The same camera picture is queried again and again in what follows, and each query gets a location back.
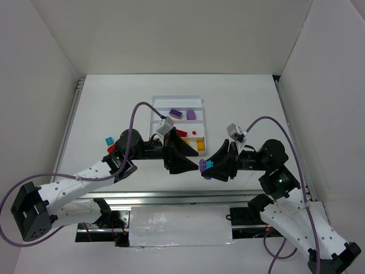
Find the red curved lego brick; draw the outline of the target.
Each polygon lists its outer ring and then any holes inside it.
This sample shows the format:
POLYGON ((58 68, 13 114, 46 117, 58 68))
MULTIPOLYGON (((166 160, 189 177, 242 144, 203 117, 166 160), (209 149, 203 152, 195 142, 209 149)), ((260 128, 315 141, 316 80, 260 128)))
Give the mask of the red curved lego brick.
POLYGON ((187 137, 188 133, 182 130, 177 130, 177 133, 180 137, 187 137))

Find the teal lego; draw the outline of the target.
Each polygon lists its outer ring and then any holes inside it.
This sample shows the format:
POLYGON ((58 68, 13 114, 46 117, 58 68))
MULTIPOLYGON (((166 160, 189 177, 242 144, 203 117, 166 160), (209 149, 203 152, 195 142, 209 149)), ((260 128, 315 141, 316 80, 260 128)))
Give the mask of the teal lego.
POLYGON ((208 160, 205 162, 205 168, 208 169, 208 168, 211 168, 214 166, 214 163, 211 161, 211 160, 208 160))

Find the yellow lego plate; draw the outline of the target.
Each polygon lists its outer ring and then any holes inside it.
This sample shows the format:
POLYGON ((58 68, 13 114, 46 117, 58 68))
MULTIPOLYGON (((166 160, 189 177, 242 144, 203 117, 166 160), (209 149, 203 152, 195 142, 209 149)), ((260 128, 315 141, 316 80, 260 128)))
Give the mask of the yellow lego plate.
POLYGON ((205 142, 204 142, 204 139, 197 139, 196 140, 196 146, 197 146, 197 151, 198 152, 205 151, 205 142))

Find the purple sloped lego brick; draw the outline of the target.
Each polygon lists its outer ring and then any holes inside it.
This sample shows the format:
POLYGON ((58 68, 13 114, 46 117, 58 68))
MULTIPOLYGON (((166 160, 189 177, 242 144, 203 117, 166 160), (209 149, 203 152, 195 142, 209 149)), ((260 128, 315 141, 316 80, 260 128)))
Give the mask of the purple sloped lego brick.
POLYGON ((183 113, 181 112, 181 111, 179 111, 179 110, 175 110, 175 109, 170 109, 170 111, 169 111, 169 115, 171 116, 171 117, 174 117, 174 118, 176 118, 176 119, 181 119, 182 117, 183 117, 183 113))

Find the purple flower lego brick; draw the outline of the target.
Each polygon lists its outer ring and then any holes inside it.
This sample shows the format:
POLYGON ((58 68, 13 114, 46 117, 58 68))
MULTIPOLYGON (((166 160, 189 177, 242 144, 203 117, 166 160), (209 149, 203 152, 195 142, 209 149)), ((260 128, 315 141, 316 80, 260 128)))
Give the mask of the purple flower lego brick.
POLYGON ((188 109, 186 111, 186 119, 187 120, 195 120, 196 119, 196 113, 192 109, 188 109))

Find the red two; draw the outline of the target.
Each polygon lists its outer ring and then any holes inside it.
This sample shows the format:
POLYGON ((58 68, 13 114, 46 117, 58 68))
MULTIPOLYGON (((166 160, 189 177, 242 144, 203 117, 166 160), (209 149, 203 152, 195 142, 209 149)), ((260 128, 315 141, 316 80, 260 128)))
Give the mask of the red two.
POLYGON ((107 148, 107 152, 109 154, 113 153, 116 150, 116 144, 113 144, 107 148))

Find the small teal lego brick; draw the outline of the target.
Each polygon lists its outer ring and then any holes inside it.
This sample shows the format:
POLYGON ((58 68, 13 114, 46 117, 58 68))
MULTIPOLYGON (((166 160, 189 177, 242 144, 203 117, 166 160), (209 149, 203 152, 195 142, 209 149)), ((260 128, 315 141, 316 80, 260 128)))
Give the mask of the small teal lego brick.
POLYGON ((112 137, 108 137, 105 139, 107 146, 111 146, 114 144, 114 140, 112 137))

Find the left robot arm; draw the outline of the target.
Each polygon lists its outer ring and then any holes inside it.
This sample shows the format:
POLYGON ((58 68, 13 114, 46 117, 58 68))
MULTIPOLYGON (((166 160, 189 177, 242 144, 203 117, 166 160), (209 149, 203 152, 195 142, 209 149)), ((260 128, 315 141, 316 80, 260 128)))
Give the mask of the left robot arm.
POLYGON ((53 183, 22 185, 11 206, 11 213, 25 242, 43 237, 49 230, 74 223, 92 223, 104 227, 112 211, 102 198, 80 201, 79 198, 102 187, 111 186, 132 175, 133 160, 161 159, 170 174, 195 171, 190 160, 198 152, 186 143, 176 128, 157 139, 144 141, 136 129, 125 130, 103 159, 86 170, 53 183))

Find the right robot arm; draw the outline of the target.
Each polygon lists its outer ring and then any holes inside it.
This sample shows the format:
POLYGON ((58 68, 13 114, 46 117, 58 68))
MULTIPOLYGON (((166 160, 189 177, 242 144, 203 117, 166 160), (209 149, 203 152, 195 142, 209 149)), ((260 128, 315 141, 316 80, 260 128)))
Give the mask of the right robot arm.
POLYGON ((285 237, 307 259, 312 273, 342 273, 360 255, 361 248, 335 232, 322 215, 305 201, 302 188, 285 167, 283 144, 269 139, 258 151, 239 152, 235 142, 225 140, 209 159, 199 162, 203 177, 223 182, 237 172, 263 171, 264 191, 248 202, 252 218, 261 220, 285 237))

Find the white divided sorting tray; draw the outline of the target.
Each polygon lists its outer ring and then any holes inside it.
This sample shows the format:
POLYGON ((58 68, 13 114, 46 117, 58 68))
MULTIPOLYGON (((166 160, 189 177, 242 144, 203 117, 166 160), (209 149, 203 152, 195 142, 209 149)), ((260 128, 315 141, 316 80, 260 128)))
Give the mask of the white divided sorting tray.
POLYGON ((206 154, 206 134, 204 123, 204 108, 202 104, 202 98, 198 95, 154 95, 152 97, 152 106, 162 115, 170 117, 174 121, 174 126, 178 130, 182 130, 188 133, 187 138, 192 148, 197 151, 196 140, 204 139, 205 151, 198 152, 200 156, 206 154), (183 113, 181 119, 176 119, 169 115, 170 109, 179 110, 183 113), (196 113, 195 120, 186 119, 186 111, 192 109, 196 113))

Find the silver foil cover plate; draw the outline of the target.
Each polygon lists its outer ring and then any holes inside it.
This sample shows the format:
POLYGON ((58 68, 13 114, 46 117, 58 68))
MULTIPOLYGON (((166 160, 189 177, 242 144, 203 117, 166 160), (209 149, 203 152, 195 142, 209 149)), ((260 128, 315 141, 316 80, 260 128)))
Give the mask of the silver foil cover plate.
POLYGON ((131 247, 215 246, 234 243, 226 205, 133 207, 131 247))

